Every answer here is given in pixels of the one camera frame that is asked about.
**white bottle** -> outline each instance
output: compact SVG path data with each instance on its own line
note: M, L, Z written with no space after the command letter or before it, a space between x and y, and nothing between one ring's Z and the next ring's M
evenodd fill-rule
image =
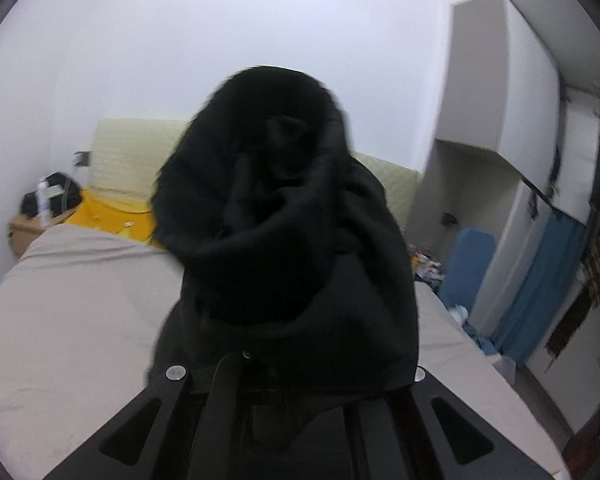
M51 223L51 211L49 210L48 183L46 178L41 178L36 187L36 201L38 202L38 221L42 227Z

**wooden nightstand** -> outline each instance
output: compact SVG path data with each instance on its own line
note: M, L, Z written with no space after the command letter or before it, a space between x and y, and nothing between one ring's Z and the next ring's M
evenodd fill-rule
M20 259L33 240L38 238L50 227L63 223L69 216L74 214L75 209L71 209L51 220L51 224L42 227L37 218L27 218L24 215L17 215L9 222L8 238L11 250L17 259Z

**headboard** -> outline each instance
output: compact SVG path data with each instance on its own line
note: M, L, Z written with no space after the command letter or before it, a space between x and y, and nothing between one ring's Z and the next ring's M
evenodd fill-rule
M189 121L102 119L91 147L89 186L115 198L149 200L158 170L171 155ZM374 156L353 153L386 190L398 225L406 225L418 172Z

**blue towel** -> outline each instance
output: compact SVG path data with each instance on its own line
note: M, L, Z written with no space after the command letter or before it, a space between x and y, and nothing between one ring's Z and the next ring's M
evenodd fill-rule
M474 343L478 345L478 348L482 350L482 353L485 355L496 355L498 351L496 347L493 345L490 339L487 339L482 334L478 333L478 331L471 325L470 323L465 323L462 326L464 332L474 340Z
M471 312L495 250L496 242L489 233L473 228L460 231L446 266L445 281L438 291L438 297L446 308L461 304Z

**white cabinet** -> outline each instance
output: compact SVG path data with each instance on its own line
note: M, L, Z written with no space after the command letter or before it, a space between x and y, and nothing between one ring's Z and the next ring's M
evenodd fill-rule
M454 9L437 139L495 153L544 191L559 103L555 63L509 0Z
M600 102L593 95L568 90L562 164L556 182L554 207L587 224L589 197L598 157Z

